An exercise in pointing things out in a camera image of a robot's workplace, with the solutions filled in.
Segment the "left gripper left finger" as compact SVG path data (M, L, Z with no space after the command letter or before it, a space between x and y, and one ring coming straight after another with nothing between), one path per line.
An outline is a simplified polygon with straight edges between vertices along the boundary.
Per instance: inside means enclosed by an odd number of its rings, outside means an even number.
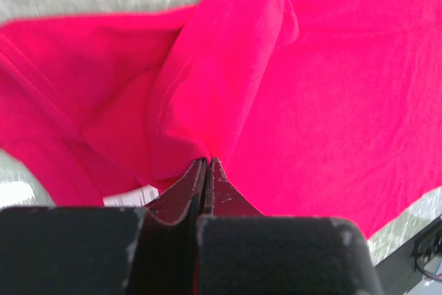
M206 161L144 207L1 211L2 294L191 294Z

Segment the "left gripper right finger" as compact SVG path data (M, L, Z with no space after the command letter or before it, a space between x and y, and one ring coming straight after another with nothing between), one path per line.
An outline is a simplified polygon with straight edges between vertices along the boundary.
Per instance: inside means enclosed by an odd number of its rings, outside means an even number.
M199 294L382 294L364 235L349 220L259 213L219 160L197 223Z

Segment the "pink t-shirt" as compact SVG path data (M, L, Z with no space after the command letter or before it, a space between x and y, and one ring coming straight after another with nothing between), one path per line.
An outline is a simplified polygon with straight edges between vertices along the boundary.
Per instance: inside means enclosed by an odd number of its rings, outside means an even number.
M441 185L441 0L201 0L1 26L1 148L59 205L221 160L260 212L366 236Z

